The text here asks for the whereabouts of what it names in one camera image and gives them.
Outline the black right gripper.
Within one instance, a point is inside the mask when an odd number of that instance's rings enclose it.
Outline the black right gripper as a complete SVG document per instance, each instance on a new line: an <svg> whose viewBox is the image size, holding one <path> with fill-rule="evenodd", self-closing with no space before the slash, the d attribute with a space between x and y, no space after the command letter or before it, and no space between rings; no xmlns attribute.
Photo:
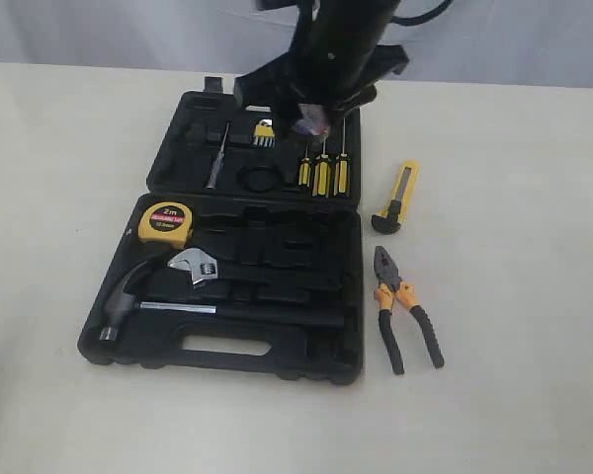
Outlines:
<svg viewBox="0 0 593 474"><path fill-rule="evenodd" d="M409 57L381 39L397 1L297 1L298 17L287 53L235 78L240 108L268 107L275 131L292 131L299 103L324 107L336 123L376 97L376 83L400 75Z"/></svg>

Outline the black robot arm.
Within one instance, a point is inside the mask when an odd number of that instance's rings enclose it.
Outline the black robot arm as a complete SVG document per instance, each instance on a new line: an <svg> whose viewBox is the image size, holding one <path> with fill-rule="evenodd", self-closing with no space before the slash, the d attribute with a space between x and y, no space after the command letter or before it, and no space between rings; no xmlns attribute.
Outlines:
<svg viewBox="0 0 593 474"><path fill-rule="evenodd" d="M242 108L270 109L278 136L322 136L377 96L376 83L409 62L399 44L381 38L397 1L297 1L289 49L235 79Z"/></svg>

